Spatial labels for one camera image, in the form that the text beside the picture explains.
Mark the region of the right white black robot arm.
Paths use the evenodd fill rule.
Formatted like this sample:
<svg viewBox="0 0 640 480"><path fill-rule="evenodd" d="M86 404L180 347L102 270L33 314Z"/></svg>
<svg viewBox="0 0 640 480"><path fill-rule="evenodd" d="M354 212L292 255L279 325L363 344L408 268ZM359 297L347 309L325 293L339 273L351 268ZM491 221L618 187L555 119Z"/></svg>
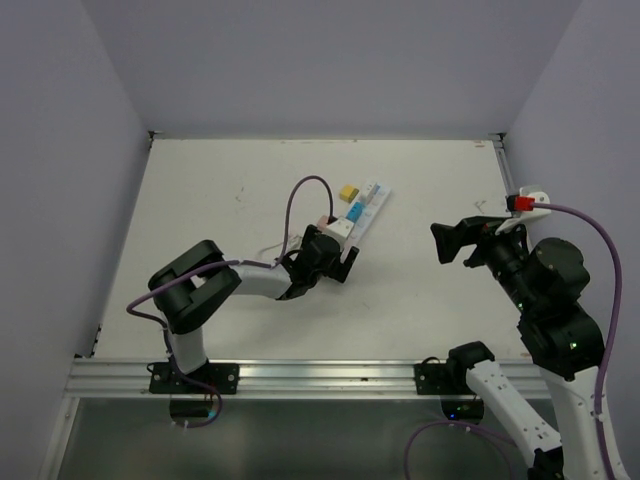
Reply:
<svg viewBox="0 0 640 480"><path fill-rule="evenodd" d="M487 267L516 306L517 330L547 386L557 424L550 426L524 399L480 341L450 350L447 384L480 396L520 451L528 478L625 479L603 382L605 341L579 303L590 281L583 255L559 238L528 248L525 227L506 230L506 222L475 216L430 230L440 263L472 247L465 266Z"/></svg>

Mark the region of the white power strip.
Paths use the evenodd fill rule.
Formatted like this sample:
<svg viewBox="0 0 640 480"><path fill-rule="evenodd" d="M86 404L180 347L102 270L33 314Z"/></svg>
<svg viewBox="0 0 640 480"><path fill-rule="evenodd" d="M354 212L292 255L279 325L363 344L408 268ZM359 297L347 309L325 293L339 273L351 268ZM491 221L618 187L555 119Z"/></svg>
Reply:
<svg viewBox="0 0 640 480"><path fill-rule="evenodd" d="M362 216L359 218L358 222L354 224L354 228L350 235L353 237L353 243L351 247L357 247L359 243L363 240L366 233L371 228L375 218L381 212L388 198L391 196L391 193L392 193L391 187L384 183L380 183L380 182L378 183L380 184L379 191L373 198L372 202L368 205L365 205L365 209L362 213ZM354 201L350 203L348 210L350 209L351 205L356 201L359 201L359 195Z"/></svg>

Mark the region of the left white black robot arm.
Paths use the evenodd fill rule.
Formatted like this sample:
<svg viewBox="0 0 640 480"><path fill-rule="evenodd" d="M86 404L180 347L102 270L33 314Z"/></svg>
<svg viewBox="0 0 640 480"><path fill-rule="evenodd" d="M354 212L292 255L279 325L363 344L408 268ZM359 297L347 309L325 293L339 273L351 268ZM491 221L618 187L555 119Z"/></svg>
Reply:
<svg viewBox="0 0 640 480"><path fill-rule="evenodd" d="M168 324L175 384L193 393L207 383L203 325L230 296L293 300L323 277L345 282L358 255L358 248L344 247L314 225L307 227L300 247L273 267L253 260L227 261L215 242L197 243L148 281L153 302Z"/></svg>

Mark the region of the white plug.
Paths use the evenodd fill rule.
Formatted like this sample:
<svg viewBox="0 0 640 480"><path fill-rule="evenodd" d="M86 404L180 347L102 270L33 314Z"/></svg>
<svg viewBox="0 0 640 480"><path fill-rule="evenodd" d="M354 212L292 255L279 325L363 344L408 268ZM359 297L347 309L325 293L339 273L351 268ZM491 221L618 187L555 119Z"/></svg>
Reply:
<svg viewBox="0 0 640 480"><path fill-rule="evenodd" d="M376 181L368 181L366 182L359 194L359 201L363 205L368 205L372 202L373 198L377 194L380 189L380 184Z"/></svg>

